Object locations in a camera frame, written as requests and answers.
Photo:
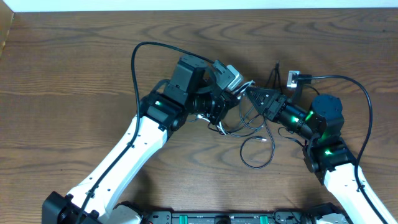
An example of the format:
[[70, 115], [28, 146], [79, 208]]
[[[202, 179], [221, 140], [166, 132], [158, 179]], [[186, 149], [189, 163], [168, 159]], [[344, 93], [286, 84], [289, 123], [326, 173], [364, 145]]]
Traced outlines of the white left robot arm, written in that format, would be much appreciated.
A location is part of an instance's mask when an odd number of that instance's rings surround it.
[[127, 131], [94, 171], [66, 196], [52, 192], [42, 205], [42, 223], [140, 223], [142, 215], [118, 203], [142, 166], [191, 114], [218, 124], [238, 104], [243, 76], [232, 66], [183, 55], [170, 79], [141, 99]]

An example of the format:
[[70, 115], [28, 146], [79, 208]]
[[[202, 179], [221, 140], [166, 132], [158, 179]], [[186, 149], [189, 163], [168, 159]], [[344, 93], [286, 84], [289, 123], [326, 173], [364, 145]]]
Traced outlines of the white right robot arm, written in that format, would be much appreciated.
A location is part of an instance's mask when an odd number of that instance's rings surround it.
[[265, 119], [305, 140], [302, 152], [307, 169], [339, 201], [352, 223], [396, 222], [341, 137], [345, 120], [339, 98], [318, 95], [305, 110], [295, 98], [277, 90], [249, 87], [245, 94]]

